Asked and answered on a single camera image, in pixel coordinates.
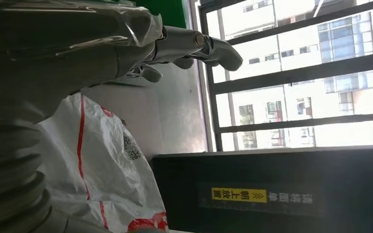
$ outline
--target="window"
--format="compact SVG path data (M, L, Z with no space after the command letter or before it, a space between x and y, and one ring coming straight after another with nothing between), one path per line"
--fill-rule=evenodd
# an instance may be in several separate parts
M310 46L301 47L300 53L307 53L307 52L316 51L316 50L318 50L317 45L310 45Z
M288 0L275 5L222 0L218 9L219 1L202 5L204 33L229 41L247 64L237 71L207 66L212 108L206 116L217 124L217 149L373 145L370 1L325 0L318 17L328 20L318 24L313 4L302 9L288 7ZM242 12L245 6L251 13Z
M332 39L337 39L337 38L352 35L352 34L353 34L353 29L351 26L331 30Z
M267 119L268 122L283 121L281 101L267 103Z
M253 105L244 105L239 107L239 115L241 116L241 125L254 124L254 107ZM242 143L245 149L256 148L256 134L255 132L244 132L242 136Z
M297 99L297 113L305 119L312 118L311 97Z
M325 92L337 93L373 88L373 70L325 79Z
M265 61L270 61L270 60L274 60L274 59L277 59L277 58L278 58L278 54L277 53L270 54L270 55L265 56Z
M246 6L243 8L243 12L248 12L248 11L253 11L254 10L254 6L253 5L250 5L250 6Z
M282 57L289 57L292 55L294 55L294 50L288 50L288 51L281 52Z
M259 58L252 58L250 59L250 64L259 63Z
M269 0L262 0L262 1L258 2L258 8L266 7L269 4L270 4Z
M369 13L318 25L322 62L373 54Z
M346 26L350 24L351 24L351 18L343 18L343 19L331 22L331 28Z
M338 94L339 99L339 110L341 115L353 115L354 114L354 99L352 92L344 92Z
M285 131L283 129L271 131L271 145L273 147L285 146Z

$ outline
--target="yellow label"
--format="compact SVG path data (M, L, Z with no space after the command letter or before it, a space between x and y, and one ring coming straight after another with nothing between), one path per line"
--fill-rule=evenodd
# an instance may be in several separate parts
M267 203L267 191L266 189L212 188L212 199Z

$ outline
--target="white plastic bag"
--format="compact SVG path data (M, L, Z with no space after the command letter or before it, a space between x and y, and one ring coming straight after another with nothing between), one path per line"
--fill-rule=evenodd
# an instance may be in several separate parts
M114 233L168 233L153 173L121 120L78 93L40 123L53 205Z

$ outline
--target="gray plastic pipe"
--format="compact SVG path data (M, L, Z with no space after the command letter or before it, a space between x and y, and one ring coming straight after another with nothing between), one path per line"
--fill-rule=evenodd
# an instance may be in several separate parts
M41 137L34 124L53 115L69 93L119 75L115 49L94 47L29 61L0 53L0 233L109 232L52 208L45 177L36 171L41 155L28 148ZM153 45L135 49L133 58L152 50Z

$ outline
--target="glass window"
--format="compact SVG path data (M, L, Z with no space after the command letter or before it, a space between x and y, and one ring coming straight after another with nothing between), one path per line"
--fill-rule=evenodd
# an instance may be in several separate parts
M334 59L349 58L355 55L354 45L338 48L334 50Z
M321 50L329 50L331 49L331 42L324 41L320 43Z
M232 93L233 112L237 117L236 125L335 117L339 116L340 102L351 102L350 97L339 100L339 93L353 92L360 110L356 114L372 114L373 101L367 101L367 98L373 98L373 90L366 92L368 88L373 88L373 70L298 85L285 84L235 92ZM230 113L227 95L217 95L220 117ZM230 121L222 125L227 126L232 126Z
M332 48L334 49L348 46L348 45L353 45L353 44L354 44L354 37L352 35L332 40Z
M323 24L328 26L328 30L324 32L318 31L319 25L313 25L281 33L279 35L233 45L242 58L247 62L245 62L245 64L237 71L227 72L229 73L230 80L275 73L282 70L309 67L332 61L350 59L356 56L373 54L373 49L371 49L370 46L370 44L373 43L372 31L359 34L349 34L352 33L351 25L340 26L332 29L330 28L330 23L331 21ZM270 22L264 26L260 26L259 29L268 26L271 26ZM366 42L369 43L365 47L366 50L364 50L363 44ZM310 50L313 51L314 47L311 46L318 44L319 50L317 49L316 52L306 52L308 51L308 48L306 50L304 48L310 47ZM253 66L252 63L248 62L253 58L259 58L260 64Z
M353 34L353 30L351 26L346 26L346 27L331 30L332 39L337 39L337 38L352 35L352 34Z
M318 25L318 31L326 31L326 30L328 30L329 29L329 27L328 27L328 23L322 23L322 24L320 24L320 25Z
M354 34L364 33L364 32L369 32L369 31L371 31L371 23L370 22L363 22L363 23L353 25Z
M281 52L282 57L289 57L292 55L294 55L294 50L288 50L288 51Z
M262 0L258 3L258 8L268 6L268 0Z
M338 116L342 115L342 111L337 111ZM373 121L285 128L281 130L285 135L282 142L282 144L285 143L285 148L373 145ZM249 132L237 133L239 150L247 150L242 143L242 135L245 133ZM278 140L271 138L271 130L261 130L251 133L253 133L254 137L257 139L257 149L273 149L279 147L275 146L278 145ZM224 137L225 134L230 134L231 139L222 141L224 151L234 150L232 133L223 133L222 138L227 138Z
M250 64L259 63L259 58L250 59Z
M351 24L351 18L343 18L336 21L331 22L331 28L337 28L340 26L346 26Z
M274 60L274 59L275 59L275 54L270 54L268 56L265 56L265 61Z
M245 13L245 12L252 11L252 10L254 10L254 6L250 5L250 6L244 7L243 12Z
M344 92L338 94L339 99L339 110L341 115L353 115L354 114L354 99L352 92Z
M322 51L321 52L321 58L322 58L322 62L330 62L331 61L331 57L332 56L332 52L330 50L327 50L327 51Z
M318 16L339 11L354 5L361 5L367 0L325 0L321 5ZM264 25L284 26L302 20L313 18L317 11L315 1L310 0L245 0L234 5L222 8L222 21L224 35L222 38L230 40L241 37L248 32L255 32ZM354 22L368 20L368 16L355 17ZM341 19L332 22L331 26L344 25L351 22L351 19ZM330 25L320 26L321 30L328 30ZM210 36L221 38L218 19L209 19L208 28Z
M300 53L307 53L318 50L317 45L304 46L300 48Z
M352 17L352 23L370 21L370 19L371 19L370 12L364 12L364 13L361 13L359 15L353 16Z
M271 146L284 147L285 146L285 132L283 129L271 131Z
M320 41L328 41L330 39L329 32L322 32L319 35Z

